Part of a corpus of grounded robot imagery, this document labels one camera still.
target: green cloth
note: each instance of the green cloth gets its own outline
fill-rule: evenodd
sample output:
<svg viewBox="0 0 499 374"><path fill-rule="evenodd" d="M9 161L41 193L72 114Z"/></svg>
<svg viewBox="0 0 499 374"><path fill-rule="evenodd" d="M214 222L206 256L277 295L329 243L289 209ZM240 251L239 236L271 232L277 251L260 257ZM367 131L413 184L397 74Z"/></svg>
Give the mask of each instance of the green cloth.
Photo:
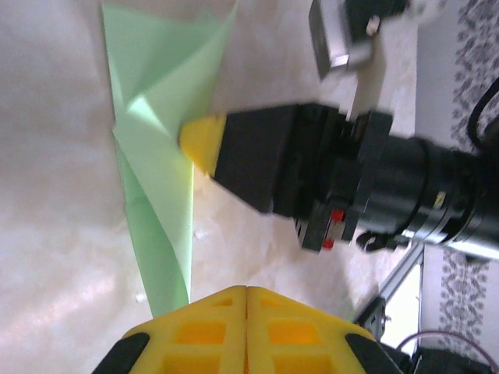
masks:
<svg viewBox="0 0 499 374"><path fill-rule="evenodd" d="M119 167L133 248L153 316L189 302L193 165L180 125L207 110L232 27L103 5Z"/></svg>

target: patterned wallpaper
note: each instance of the patterned wallpaper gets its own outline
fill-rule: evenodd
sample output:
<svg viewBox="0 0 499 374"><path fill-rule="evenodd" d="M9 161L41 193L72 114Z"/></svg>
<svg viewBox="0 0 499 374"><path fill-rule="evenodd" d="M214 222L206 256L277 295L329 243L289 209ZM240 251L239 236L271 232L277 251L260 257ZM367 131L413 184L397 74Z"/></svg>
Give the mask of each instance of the patterned wallpaper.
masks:
<svg viewBox="0 0 499 374"><path fill-rule="evenodd" d="M456 88L452 118L452 139L470 147L466 125L473 107L499 76L499 1L467 0L459 9L458 50L455 54ZM482 114L482 127L497 117L499 95Z"/></svg>
<svg viewBox="0 0 499 374"><path fill-rule="evenodd" d="M430 31L422 29L419 32L419 37L423 37L419 48L426 50L418 50L419 57L423 55L422 62L418 57L418 64L423 65L423 69L418 71L418 83L423 81L418 95L433 94L431 100L438 102L432 106L422 99L419 101L419 113L425 121L422 124L422 127L426 126L425 135L441 143L453 143L462 150L471 150L466 135L469 116L499 76L499 0L454 1L449 3L448 8L453 14L447 14L441 23L437 20ZM437 34L438 37L432 40L431 36ZM433 92L420 92L420 87ZM497 115L499 97L495 97L484 111L481 128ZM428 126L428 122L434 124L434 129L432 125ZM495 299L499 263L469 263L459 252L436 248L426 251L421 329L438 328L460 333L493 355L497 354L499 308ZM423 340L423 346L447 348L482 361L469 345L456 339Z"/></svg>

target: robotic arm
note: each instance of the robotic arm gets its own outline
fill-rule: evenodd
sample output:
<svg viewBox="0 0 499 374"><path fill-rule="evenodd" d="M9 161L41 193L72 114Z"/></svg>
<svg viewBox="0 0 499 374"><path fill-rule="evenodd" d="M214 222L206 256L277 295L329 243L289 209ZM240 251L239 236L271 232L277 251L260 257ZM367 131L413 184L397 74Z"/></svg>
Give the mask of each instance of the robotic arm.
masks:
<svg viewBox="0 0 499 374"><path fill-rule="evenodd" d="M321 77L370 61L380 23L407 6L405 0L360 2L340 7L314 0L310 29ZM203 118L184 126L180 146L253 208L292 217L304 249L350 242L361 227L356 242L367 252L422 242L499 259L499 121L483 139L476 129L498 91L496 81L470 118L476 154L391 136L392 117L379 111L347 119L320 104ZM216 129L217 139L200 144L206 128Z"/></svg>

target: black rubber part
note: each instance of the black rubber part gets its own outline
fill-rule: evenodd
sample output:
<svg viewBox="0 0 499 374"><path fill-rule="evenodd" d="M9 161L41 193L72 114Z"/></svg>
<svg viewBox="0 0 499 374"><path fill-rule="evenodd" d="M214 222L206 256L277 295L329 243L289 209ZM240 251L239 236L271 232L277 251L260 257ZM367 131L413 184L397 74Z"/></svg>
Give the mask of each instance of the black rubber part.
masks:
<svg viewBox="0 0 499 374"><path fill-rule="evenodd" d="M392 348L386 344L380 343L383 350L387 353L388 356L393 360L393 362L398 366L399 369L405 374L409 374L412 368L412 359L411 356L405 354L402 351L397 351L395 348Z"/></svg>
<svg viewBox="0 0 499 374"><path fill-rule="evenodd" d="M147 333L135 333L119 340L92 373L129 374L149 340Z"/></svg>
<svg viewBox="0 0 499 374"><path fill-rule="evenodd" d="M272 212L274 188L298 107L227 116L214 180L261 213Z"/></svg>
<svg viewBox="0 0 499 374"><path fill-rule="evenodd" d="M415 357L415 374L491 374L490 368L450 351L420 348Z"/></svg>
<svg viewBox="0 0 499 374"><path fill-rule="evenodd" d="M356 333L348 334L345 339L366 374L403 374L376 341Z"/></svg>

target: red component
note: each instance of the red component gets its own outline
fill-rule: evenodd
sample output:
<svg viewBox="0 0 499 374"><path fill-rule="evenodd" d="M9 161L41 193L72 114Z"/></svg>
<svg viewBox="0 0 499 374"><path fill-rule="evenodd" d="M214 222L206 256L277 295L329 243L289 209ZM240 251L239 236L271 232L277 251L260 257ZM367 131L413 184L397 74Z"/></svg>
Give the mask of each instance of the red component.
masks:
<svg viewBox="0 0 499 374"><path fill-rule="evenodd" d="M342 222L344 216L345 216L344 210L333 209L333 213L331 213L331 220L334 222Z"/></svg>
<svg viewBox="0 0 499 374"><path fill-rule="evenodd" d="M327 251L332 250L333 246L334 246L334 240L331 240L331 239L326 239L322 243L322 248L326 249Z"/></svg>
<svg viewBox="0 0 499 374"><path fill-rule="evenodd" d="M342 222L345 217L345 211L341 209L333 209L331 213L331 221L332 222ZM334 240L332 239L324 239L322 242L322 248L327 251L332 250L334 247Z"/></svg>

